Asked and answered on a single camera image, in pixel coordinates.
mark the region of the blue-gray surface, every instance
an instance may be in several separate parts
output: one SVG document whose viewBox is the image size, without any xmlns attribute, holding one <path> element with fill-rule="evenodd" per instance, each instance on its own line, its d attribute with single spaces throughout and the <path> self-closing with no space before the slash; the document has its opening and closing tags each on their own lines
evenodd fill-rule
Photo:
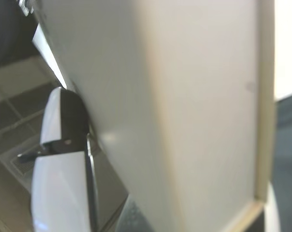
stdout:
<svg viewBox="0 0 292 232">
<path fill-rule="evenodd" d="M 273 185 L 282 232 L 292 232 L 292 97 L 277 105 Z"/>
</svg>

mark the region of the gray surface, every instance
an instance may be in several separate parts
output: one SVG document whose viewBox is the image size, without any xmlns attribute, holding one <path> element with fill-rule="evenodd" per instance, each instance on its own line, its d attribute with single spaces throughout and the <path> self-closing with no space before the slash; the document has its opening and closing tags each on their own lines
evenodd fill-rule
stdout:
<svg viewBox="0 0 292 232">
<path fill-rule="evenodd" d="M 282 232 L 292 232 L 292 97 L 278 104 L 273 185 Z"/>
</svg>

